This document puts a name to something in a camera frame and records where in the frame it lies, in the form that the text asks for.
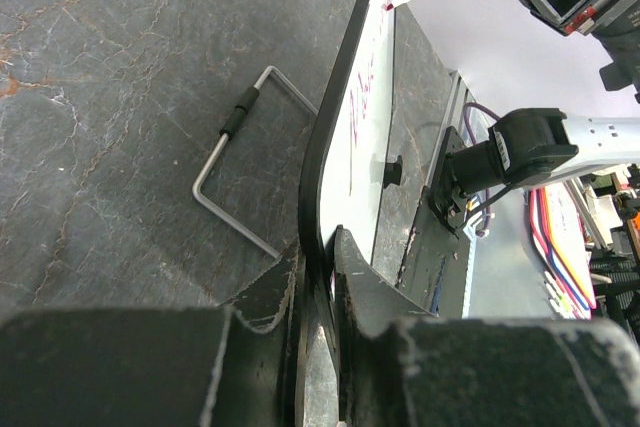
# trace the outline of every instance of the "dark stone countertop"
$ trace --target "dark stone countertop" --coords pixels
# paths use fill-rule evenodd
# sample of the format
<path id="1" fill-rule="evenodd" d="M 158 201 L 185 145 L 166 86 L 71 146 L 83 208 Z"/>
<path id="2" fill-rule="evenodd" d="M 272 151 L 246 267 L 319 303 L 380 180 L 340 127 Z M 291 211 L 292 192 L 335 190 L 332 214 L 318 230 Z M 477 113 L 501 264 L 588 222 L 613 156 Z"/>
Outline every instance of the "dark stone countertop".
<path id="1" fill-rule="evenodd" d="M 218 303 L 263 271 L 270 258 L 191 185 L 267 65 L 320 104 L 353 2 L 0 0 L 0 315 Z M 449 84 L 408 10 L 398 36 L 390 153 L 411 180 L 384 199 L 410 212 Z M 205 185 L 278 249 L 297 237 L 311 121 L 268 82 Z M 381 238 L 395 218 L 383 216 Z"/>

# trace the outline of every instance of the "white background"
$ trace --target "white background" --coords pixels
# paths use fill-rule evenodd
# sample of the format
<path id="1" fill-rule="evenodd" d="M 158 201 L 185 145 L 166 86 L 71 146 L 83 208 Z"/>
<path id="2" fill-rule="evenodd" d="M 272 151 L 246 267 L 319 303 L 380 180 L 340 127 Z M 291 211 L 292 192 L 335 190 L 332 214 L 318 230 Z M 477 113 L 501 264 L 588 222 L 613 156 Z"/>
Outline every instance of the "white background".
<path id="1" fill-rule="evenodd" d="M 351 231 L 369 263 L 382 195 L 393 101 L 395 13 L 385 11 L 389 2 L 371 0 L 369 3 L 320 189 L 320 230 L 325 246 L 336 227 L 343 225 Z"/>
<path id="2" fill-rule="evenodd" d="M 598 70 L 611 59 L 598 41 L 557 34 L 518 0 L 413 0 L 409 8 L 444 65 L 459 70 L 478 102 L 501 115 L 557 107 L 640 117 L 632 87 L 604 90 Z"/>

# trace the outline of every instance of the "black rubber grip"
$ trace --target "black rubber grip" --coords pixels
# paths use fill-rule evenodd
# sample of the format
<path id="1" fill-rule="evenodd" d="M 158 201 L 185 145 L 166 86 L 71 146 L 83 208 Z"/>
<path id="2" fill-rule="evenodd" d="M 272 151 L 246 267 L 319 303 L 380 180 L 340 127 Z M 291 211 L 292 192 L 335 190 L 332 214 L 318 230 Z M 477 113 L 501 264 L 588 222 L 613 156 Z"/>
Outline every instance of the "black rubber grip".
<path id="1" fill-rule="evenodd" d="M 236 108 L 233 109 L 233 112 L 227 119 L 224 124 L 224 127 L 220 129 L 220 135 L 227 134 L 229 136 L 229 140 L 233 139 L 233 136 L 236 135 L 242 122 L 247 117 L 247 114 L 253 107 L 253 104 L 258 100 L 258 96 L 260 95 L 260 91 L 255 87 L 249 87 L 244 91 L 242 97 L 236 104 Z"/>
<path id="2" fill-rule="evenodd" d="M 229 136 L 229 140 L 233 139 L 233 136 L 236 135 L 238 129 L 244 122 L 244 119 L 247 117 L 247 112 L 240 106 L 233 109 L 233 112 L 227 119 L 224 124 L 224 127 L 220 129 L 220 135 L 227 134 Z"/>
<path id="3" fill-rule="evenodd" d="M 251 110 L 251 107 L 253 107 L 253 104 L 256 103 L 259 95 L 260 91 L 258 89 L 256 89 L 255 87 L 249 87 L 244 91 L 242 97 L 240 97 L 240 100 L 236 104 L 236 109 L 239 107 L 248 114 Z"/>

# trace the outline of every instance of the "purple wire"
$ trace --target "purple wire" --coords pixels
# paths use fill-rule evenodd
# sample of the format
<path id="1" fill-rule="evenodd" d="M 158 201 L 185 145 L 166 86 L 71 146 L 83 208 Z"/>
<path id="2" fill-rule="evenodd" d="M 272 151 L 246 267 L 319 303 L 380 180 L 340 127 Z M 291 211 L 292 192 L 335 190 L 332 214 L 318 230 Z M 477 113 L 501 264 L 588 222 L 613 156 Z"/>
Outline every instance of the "purple wire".
<path id="1" fill-rule="evenodd" d="M 471 128 L 470 114 L 469 114 L 469 111 L 471 108 L 478 109 L 479 111 L 484 112 L 496 122 L 500 120 L 500 116 L 496 114 L 494 111 L 492 111 L 491 109 L 485 107 L 482 104 L 478 104 L 477 102 L 467 102 L 462 106 L 462 118 L 464 119 L 464 126 L 467 129 L 467 132 L 469 133 L 469 138 L 471 139 L 471 143 L 473 145 L 476 145 L 478 141 L 476 139 L 476 136 L 473 134 L 473 129 Z M 489 194 L 490 194 L 489 189 L 485 189 L 484 191 L 485 200 L 489 198 Z M 489 225 L 491 224 L 491 206 L 488 205 L 484 212 L 485 212 L 484 221 L 482 224 L 482 229 L 480 229 L 480 233 L 482 235 L 480 235 L 480 237 L 484 237 L 487 231 L 489 230 Z"/>

